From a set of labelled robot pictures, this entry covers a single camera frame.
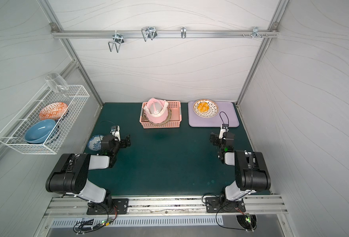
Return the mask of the pink baseball cap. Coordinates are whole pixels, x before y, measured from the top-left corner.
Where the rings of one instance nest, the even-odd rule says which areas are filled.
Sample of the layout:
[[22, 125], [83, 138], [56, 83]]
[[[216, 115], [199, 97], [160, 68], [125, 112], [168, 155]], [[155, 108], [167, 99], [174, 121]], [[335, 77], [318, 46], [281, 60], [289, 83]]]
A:
[[162, 123], [168, 117], [169, 103], [166, 100], [151, 98], [143, 107], [147, 119], [152, 123]]

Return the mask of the beige baseball cap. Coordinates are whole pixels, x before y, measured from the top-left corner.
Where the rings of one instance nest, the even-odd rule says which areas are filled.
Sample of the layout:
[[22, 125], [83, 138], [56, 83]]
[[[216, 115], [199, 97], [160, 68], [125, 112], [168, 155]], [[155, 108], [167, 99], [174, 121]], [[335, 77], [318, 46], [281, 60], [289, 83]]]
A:
[[166, 124], [171, 118], [171, 110], [167, 109], [166, 112], [159, 117], [152, 117], [151, 115], [147, 115], [146, 112], [143, 114], [146, 120], [153, 125], [163, 125]]

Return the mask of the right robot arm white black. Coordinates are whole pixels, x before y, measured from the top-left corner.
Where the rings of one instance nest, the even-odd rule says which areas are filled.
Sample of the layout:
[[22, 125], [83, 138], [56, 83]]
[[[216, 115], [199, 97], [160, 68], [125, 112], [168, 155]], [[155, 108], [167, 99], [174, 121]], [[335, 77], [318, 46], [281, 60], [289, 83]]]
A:
[[235, 134], [223, 132], [210, 134], [210, 142], [219, 148], [218, 158], [227, 166], [233, 166], [234, 181], [221, 192], [221, 201], [241, 201], [245, 196], [269, 190], [271, 178], [261, 152], [235, 150]]

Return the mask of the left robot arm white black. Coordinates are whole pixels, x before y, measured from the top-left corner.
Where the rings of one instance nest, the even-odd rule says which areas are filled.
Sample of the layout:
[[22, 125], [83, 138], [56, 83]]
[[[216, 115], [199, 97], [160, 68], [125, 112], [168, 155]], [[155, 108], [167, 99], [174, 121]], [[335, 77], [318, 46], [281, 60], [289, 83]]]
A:
[[113, 207], [110, 191], [88, 179], [90, 170], [113, 168], [120, 149], [131, 146], [130, 136], [120, 139], [109, 134], [101, 140], [101, 154], [63, 154], [59, 158], [45, 187], [50, 193], [72, 195], [93, 204]]

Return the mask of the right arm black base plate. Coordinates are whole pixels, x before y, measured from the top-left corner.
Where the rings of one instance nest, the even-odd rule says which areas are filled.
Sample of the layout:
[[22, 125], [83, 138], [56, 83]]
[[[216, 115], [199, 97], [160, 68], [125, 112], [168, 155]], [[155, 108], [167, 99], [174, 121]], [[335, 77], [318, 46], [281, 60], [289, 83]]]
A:
[[219, 197], [203, 197], [202, 202], [206, 206], [207, 213], [244, 213], [245, 204], [242, 200], [229, 201]]

